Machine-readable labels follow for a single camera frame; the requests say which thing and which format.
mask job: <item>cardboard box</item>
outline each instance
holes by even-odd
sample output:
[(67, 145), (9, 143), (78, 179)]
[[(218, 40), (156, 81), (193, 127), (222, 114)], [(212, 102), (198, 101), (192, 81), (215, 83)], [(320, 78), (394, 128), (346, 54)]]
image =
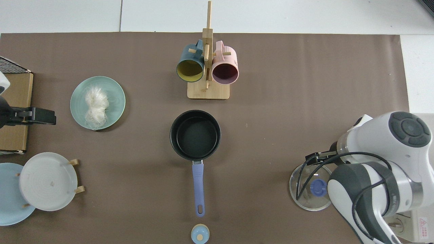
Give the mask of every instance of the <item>cardboard box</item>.
[[(12, 107), (30, 107), (33, 88), (33, 74), (5, 74), (10, 87), (2, 94)], [(0, 129), (0, 155), (18, 153), (27, 150), (28, 125), (5, 125)]]

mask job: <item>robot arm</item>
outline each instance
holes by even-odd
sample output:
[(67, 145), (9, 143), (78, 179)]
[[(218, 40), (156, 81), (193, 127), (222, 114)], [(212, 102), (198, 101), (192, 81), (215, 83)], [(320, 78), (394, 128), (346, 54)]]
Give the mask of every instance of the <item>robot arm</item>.
[(2, 94), (10, 86), (9, 80), (0, 72), (0, 94)]
[[(385, 213), (396, 210), (398, 189), (396, 185), (386, 188), (384, 184), (381, 175), (368, 164), (341, 165), (330, 176), (330, 200), (363, 244), (400, 243), (382, 218)], [(393, 200), (388, 201), (393, 198), (394, 207), (389, 204)]]
[(382, 216), (434, 202), (434, 171), (428, 161), (431, 132), (418, 117), (392, 112), (367, 115), (337, 142), (337, 153), (369, 152), (387, 159), (391, 170), (366, 155), (348, 155), (330, 176), (328, 193), (360, 241), (400, 243)]
[(11, 107), (1, 94), (10, 86), (9, 80), (0, 72), (0, 128), (4, 125), (56, 124), (54, 111), (35, 107)]

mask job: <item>black cable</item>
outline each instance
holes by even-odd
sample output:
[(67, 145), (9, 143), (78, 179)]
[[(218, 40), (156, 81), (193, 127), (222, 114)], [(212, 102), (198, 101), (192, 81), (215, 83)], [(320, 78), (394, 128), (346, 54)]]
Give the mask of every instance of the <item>black cable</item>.
[(356, 211), (355, 211), (355, 208), (356, 208), (356, 206), (357, 206), (357, 202), (359, 201), (359, 199), (362, 197), (362, 195), (366, 192), (366, 191), (368, 191), (368, 190), (372, 190), (373, 188), (375, 188), (375, 187), (377, 187), (377, 186), (379, 186), (379, 185), (381, 185), (381, 184), (384, 184), (384, 180), (380, 180), (379, 182), (377, 182), (377, 183), (375, 183), (375, 184), (373, 184), (373, 185), (370, 185), (370, 186), (367, 186), (367, 187), (365, 187), (365, 188), (363, 188), (357, 195), (356, 195), (356, 197), (355, 197), (355, 199), (354, 199), (354, 202), (353, 202), (353, 205), (352, 205), (352, 207), (351, 207), (351, 214), (352, 214), (352, 216), (353, 216), (353, 220), (354, 220), (354, 223), (355, 223), (355, 225), (358, 227), (358, 229), (367, 237), (367, 238), (369, 238), (369, 239), (371, 239), (371, 240), (374, 240), (374, 238), (368, 233), (368, 232), (366, 232), (364, 229), (362, 229), (362, 227), (361, 227), (361, 225), (359, 224), (359, 222), (357, 221), (357, 218), (355, 217), (355, 214), (356, 214)]
[(318, 171), (322, 166), (324, 166), (324, 165), (326, 165), (326, 164), (331, 164), (331, 163), (333, 163), (334, 160), (336, 160), (336, 159), (338, 159), (338, 158), (340, 158), (340, 157), (343, 157), (343, 156), (348, 156), (348, 155), (366, 155), (366, 156), (371, 156), (371, 157), (374, 157), (374, 158), (378, 158), (379, 160), (381, 160), (383, 163), (385, 163), (385, 164), (387, 165), (387, 168), (388, 168), (388, 169), (392, 170), (392, 167), (390, 166), (390, 163), (387, 162), (386, 159), (384, 159), (383, 157), (378, 156), (378, 155), (376, 155), (376, 154), (370, 153), (370, 152), (346, 152), (346, 153), (342, 153), (342, 154), (337, 154), (337, 155), (335, 155), (335, 156), (332, 156), (332, 157), (326, 159), (324, 162), (322, 162), (321, 164), (319, 164), (318, 167), (316, 167), (316, 168), (313, 170), (313, 172), (309, 175), (309, 177), (306, 179), (306, 181), (305, 181), (305, 183), (303, 184), (301, 190), (299, 191), (300, 179), (301, 179), (301, 173), (302, 173), (302, 171), (303, 171), (305, 165), (306, 165), (310, 160), (312, 160), (312, 159), (315, 157), (315, 156), (312, 156), (312, 157), (310, 157), (308, 160), (306, 160), (306, 161), (303, 163), (302, 167), (300, 168), (300, 174), (299, 174), (299, 177), (298, 177), (298, 180), (297, 180), (296, 200), (299, 200), (299, 199), (300, 199), (301, 194), (302, 194), (303, 191), (306, 189), (307, 183), (310, 181), (310, 179), (313, 177), (313, 175), (314, 175), (314, 174), (315, 174), (315, 173), (316, 173), (316, 172), (317, 172), (317, 171)]

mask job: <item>red warning label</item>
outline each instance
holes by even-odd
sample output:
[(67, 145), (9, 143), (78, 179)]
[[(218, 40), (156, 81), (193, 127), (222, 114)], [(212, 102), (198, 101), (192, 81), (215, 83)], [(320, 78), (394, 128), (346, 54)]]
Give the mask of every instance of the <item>red warning label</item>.
[(428, 239), (428, 219), (426, 217), (419, 218), (419, 238)]

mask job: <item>blue mug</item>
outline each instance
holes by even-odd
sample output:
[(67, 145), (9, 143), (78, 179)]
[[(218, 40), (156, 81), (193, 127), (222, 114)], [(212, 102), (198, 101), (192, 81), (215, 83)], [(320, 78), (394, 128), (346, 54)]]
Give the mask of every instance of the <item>blue mug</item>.
[(198, 40), (196, 45), (187, 45), (181, 54), (176, 66), (179, 78), (187, 82), (196, 82), (204, 76), (204, 57), (202, 56), (204, 43)]

